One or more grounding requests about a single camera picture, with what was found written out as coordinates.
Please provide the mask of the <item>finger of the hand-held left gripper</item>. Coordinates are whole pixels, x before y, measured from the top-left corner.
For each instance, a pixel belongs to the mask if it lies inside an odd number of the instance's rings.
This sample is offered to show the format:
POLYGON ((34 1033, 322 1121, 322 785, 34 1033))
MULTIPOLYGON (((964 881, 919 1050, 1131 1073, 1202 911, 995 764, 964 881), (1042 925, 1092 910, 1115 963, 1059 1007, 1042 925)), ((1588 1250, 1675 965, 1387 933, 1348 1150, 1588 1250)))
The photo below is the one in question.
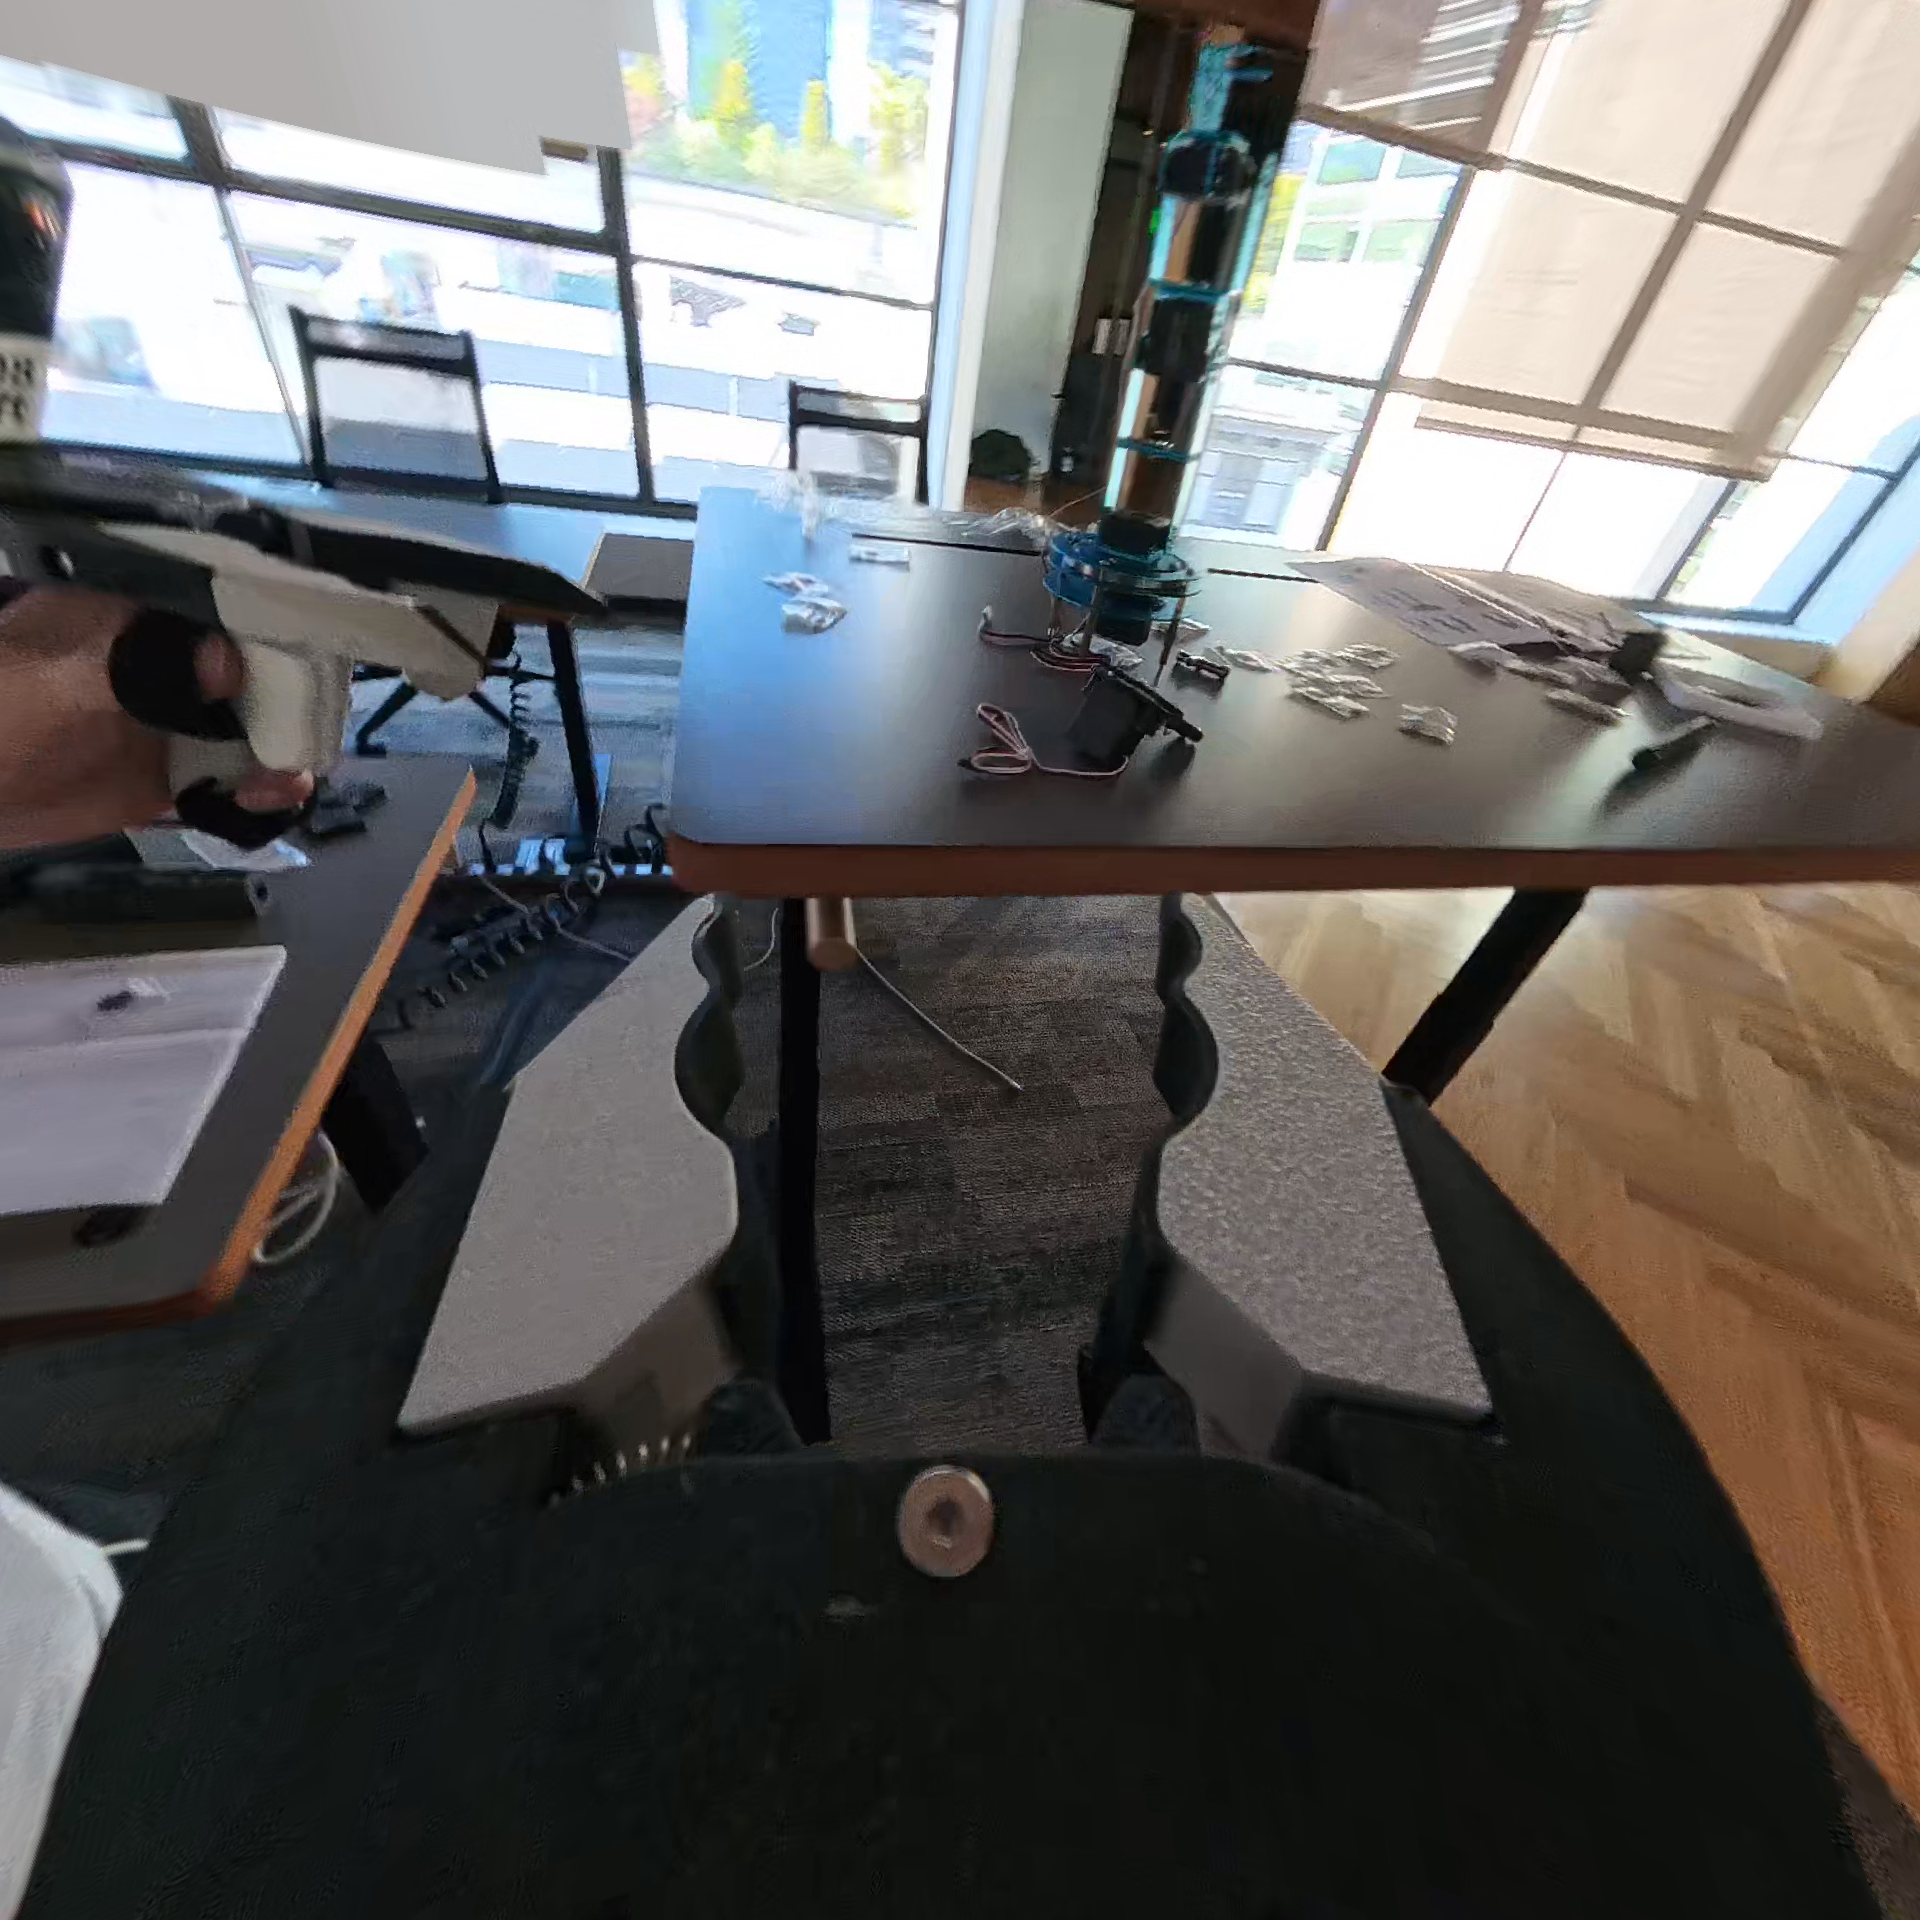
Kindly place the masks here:
POLYGON ((478 683, 502 603, 476 591, 386 591, 346 580, 215 580, 247 663, 252 706, 338 701, 359 663, 420 668, 444 698, 478 683))
POLYGON ((217 617, 420 617, 410 594, 262 553, 227 534, 105 521, 103 589, 128 601, 217 617))

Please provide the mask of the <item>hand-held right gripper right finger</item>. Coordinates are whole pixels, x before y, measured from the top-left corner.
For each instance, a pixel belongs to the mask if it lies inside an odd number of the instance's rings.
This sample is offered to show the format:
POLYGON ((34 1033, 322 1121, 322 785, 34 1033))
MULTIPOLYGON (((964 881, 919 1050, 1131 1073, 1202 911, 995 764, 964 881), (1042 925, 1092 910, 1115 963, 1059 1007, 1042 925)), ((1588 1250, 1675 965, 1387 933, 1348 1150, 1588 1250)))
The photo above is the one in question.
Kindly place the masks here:
POLYGON ((1155 989, 1166 1121, 1079 1357, 1086 1427, 1138 1378, 1216 1454, 1295 1452, 1335 1409, 1489 1427, 1377 1069, 1206 895, 1159 903, 1155 989))

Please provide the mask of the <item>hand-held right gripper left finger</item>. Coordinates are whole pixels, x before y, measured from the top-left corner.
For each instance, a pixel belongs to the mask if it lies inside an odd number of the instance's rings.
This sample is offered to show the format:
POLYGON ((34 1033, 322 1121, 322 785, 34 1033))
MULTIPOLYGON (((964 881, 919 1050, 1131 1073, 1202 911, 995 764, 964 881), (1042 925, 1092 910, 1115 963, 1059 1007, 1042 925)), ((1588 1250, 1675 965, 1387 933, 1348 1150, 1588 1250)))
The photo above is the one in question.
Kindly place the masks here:
POLYGON ((695 899, 505 1085, 402 1438, 551 1415, 585 1454, 710 1454, 776 1378, 774 1210, 729 1127, 744 988, 734 910, 695 899))

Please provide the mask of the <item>blue round metal base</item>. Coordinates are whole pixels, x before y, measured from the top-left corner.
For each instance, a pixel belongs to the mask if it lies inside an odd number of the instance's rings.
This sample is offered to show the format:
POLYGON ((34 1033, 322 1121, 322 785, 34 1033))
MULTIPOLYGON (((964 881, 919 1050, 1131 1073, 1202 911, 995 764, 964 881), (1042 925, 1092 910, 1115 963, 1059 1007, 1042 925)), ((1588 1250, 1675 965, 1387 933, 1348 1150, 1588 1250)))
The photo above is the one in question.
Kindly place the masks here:
POLYGON ((1142 513, 1110 510, 1073 529, 1031 518, 1048 591, 1048 627, 1038 634, 996 627, 982 611, 976 637, 991 646, 1030 652, 1042 668, 1086 676, 1102 665, 1158 678, 1193 630, 1190 603, 1199 572, 1172 549, 1171 523, 1142 513))

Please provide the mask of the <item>person's left hand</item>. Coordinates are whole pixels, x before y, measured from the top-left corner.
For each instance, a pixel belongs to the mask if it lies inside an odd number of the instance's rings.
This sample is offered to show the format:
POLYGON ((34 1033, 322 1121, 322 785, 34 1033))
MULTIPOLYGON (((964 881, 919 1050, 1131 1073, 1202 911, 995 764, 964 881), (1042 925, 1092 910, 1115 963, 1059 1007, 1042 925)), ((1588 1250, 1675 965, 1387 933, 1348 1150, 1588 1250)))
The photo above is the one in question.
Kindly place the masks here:
POLYGON ((224 630, 103 591, 6 583, 3 851, 176 826, 176 726, 207 735, 247 691, 224 630))

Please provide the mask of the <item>black mesh office chair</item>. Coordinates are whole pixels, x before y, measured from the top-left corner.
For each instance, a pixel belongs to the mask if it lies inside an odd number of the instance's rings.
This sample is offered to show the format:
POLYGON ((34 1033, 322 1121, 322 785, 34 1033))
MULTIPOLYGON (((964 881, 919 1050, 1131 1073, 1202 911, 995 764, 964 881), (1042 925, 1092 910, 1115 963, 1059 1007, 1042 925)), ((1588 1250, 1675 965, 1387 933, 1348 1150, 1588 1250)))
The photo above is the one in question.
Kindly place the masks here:
POLYGON ((929 404, 786 383, 786 468, 819 491, 929 505, 929 404))
POLYGON ((430 490, 502 505, 476 341, 466 330, 295 308, 310 461, 327 490, 430 490))

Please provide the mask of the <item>black power strip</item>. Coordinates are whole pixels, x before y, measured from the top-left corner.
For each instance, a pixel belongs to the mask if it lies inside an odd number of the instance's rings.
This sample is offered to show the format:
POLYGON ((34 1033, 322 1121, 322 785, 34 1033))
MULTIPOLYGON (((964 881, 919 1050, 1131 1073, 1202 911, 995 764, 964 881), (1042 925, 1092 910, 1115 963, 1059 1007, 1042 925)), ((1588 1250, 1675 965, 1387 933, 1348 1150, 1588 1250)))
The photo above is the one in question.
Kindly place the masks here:
POLYGON ((560 835, 528 835, 513 846, 492 846, 457 869, 462 881, 508 892, 542 892, 577 884, 582 890, 659 893, 680 882, 666 859, 666 846, 647 835, 585 844, 560 835))

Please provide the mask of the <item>large glass window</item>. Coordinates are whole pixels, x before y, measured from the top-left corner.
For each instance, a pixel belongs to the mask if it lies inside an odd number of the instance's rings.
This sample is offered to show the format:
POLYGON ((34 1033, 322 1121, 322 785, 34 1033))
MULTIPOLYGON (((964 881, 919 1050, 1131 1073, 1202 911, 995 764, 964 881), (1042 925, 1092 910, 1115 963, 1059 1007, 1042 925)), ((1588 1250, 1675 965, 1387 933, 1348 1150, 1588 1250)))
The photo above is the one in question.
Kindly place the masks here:
POLYGON ((754 61, 703 110, 625 54, 625 151, 488 166, 6 61, 6 119, 74 215, 47 429, 316 478, 291 314, 466 330, 508 497, 678 510, 786 461, 786 383, 923 399, 945 217, 929 85, 880 137, 815 78, 783 123, 754 61))
POLYGON ((1384 134, 1287 133, 1184 525, 1335 556, 1542 575, 1647 607, 1800 617, 1899 553, 1915 491, 1915 257, 1767 476, 1422 422, 1396 378, 1462 210, 1458 169, 1384 134))

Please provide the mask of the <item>scattered small clear parts bags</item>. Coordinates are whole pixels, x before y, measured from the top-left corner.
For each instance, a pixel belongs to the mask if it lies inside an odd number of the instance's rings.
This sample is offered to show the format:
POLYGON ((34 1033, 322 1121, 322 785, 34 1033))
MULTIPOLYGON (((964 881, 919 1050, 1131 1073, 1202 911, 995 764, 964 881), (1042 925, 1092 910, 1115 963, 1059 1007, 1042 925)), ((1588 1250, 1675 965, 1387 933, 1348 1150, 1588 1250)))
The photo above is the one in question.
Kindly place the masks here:
MULTIPOLYGON (((1191 606, 1190 617, 1193 630, 1184 636, 1183 646, 1216 652, 1232 665, 1232 676, 1279 676, 1283 681, 1284 698, 1298 705, 1307 705, 1340 723, 1356 723, 1361 718, 1367 718, 1380 701, 1387 699, 1387 685, 1384 676, 1400 661, 1400 652, 1391 645, 1359 641, 1338 646, 1302 646, 1292 653, 1279 653, 1270 646, 1242 646, 1218 641, 1206 619, 1191 614, 1191 606)), ((1551 691, 1555 705, 1567 706, 1574 714, 1587 714, 1600 723, 1609 723, 1616 718, 1616 699, 1628 685, 1614 673, 1609 673, 1609 668, 1603 661, 1606 657, 1576 653, 1563 645, 1526 643, 1522 646, 1511 650, 1496 641, 1464 641, 1455 645, 1433 645, 1476 673, 1514 675, 1520 678, 1538 681, 1551 691)), ((1030 652, 1002 652, 1025 653, 1033 665, 1042 668, 1030 652)), ((1086 676, 1062 673, 1055 675, 1078 681, 1083 691, 1086 676)), ((1159 681, 1166 675, 1176 676, 1171 665, 1158 678, 1150 675, 1147 668, 1138 668, 1135 675, 1161 694, 1166 692, 1161 691, 1159 681)))

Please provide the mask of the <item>white blue instruction booklet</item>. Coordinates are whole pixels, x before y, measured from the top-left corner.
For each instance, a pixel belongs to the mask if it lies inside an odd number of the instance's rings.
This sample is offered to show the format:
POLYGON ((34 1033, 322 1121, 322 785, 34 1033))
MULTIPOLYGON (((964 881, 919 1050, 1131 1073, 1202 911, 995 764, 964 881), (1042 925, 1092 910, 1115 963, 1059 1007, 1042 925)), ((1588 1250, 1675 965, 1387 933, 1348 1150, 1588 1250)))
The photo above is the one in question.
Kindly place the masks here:
POLYGON ((1665 641, 1663 623, 1603 594, 1546 579, 1403 561, 1292 558, 1287 570, 1426 643, 1563 645, 1609 657, 1632 637, 1665 641))

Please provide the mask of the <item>person's white t-shirt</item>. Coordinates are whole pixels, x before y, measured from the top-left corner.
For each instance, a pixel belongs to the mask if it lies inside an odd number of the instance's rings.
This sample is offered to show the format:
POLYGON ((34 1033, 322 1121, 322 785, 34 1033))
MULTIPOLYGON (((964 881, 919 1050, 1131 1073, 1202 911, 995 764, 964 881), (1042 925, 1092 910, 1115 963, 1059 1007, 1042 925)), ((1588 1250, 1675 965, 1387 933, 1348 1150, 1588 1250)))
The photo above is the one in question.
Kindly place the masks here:
POLYGON ((3 1810, 24 1834, 48 1809, 122 1601, 111 1554, 3 1491, 3 1810))

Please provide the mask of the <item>white double-door cabinet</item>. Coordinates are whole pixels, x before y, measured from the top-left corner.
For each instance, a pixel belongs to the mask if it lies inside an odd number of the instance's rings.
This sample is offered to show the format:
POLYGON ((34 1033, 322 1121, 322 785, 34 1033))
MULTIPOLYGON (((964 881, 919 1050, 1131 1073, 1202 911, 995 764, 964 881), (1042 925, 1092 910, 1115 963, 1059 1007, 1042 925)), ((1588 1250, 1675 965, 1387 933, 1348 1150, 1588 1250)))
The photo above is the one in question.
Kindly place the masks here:
POLYGON ((929 386, 937 507, 963 503, 986 429, 1048 467, 1135 21, 1090 3, 963 5, 929 386))

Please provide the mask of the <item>beige roller blind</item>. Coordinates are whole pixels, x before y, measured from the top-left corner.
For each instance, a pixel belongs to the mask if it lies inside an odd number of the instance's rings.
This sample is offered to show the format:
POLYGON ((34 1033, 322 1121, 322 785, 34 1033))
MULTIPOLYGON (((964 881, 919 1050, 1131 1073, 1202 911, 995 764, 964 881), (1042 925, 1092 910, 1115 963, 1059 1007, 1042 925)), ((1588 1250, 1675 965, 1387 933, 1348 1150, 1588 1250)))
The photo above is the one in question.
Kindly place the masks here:
POLYGON ((1304 107, 1458 169, 1422 422, 1767 476, 1915 257, 1915 3, 1320 5, 1304 107))

